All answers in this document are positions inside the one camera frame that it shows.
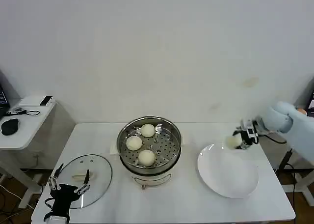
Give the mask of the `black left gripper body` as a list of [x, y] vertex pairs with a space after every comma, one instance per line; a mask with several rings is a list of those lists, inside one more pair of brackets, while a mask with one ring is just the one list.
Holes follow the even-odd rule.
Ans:
[[76, 186], [60, 184], [60, 189], [52, 190], [51, 197], [54, 200], [52, 206], [53, 216], [68, 216], [72, 202], [79, 200], [81, 194], [75, 192]]

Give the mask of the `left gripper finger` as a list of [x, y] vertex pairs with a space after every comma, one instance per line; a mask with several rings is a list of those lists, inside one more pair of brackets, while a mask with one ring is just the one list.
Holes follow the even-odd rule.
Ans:
[[50, 190], [52, 191], [55, 191], [55, 190], [60, 190], [61, 187], [60, 185], [58, 184], [57, 182], [57, 178], [59, 177], [60, 173], [61, 173], [61, 170], [63, 168], [63, 163], [59, 166], [59, 168], [54, 172], [54, 174], [52, 176], [49, 177], [48, 179], [48, 184], [49, 184], [49, 188]]
[[83, 181], [83, 185], [77, 188], [74, 191], [74, 193], [77, 193], [77, 194], [85, 193], [90, 188], [89, 180], [90, 180], [90, 172], [89, 170], [87, 170], [84, 181]]

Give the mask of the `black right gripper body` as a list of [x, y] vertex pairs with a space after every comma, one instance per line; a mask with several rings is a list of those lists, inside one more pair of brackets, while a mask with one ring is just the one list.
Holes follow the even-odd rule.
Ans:
[[248, 149], [253, 144], [258, 144], [258, 136], [256, 136], [256, 134], [241, 132], [241, 138], [242, 138], [241, 149]]

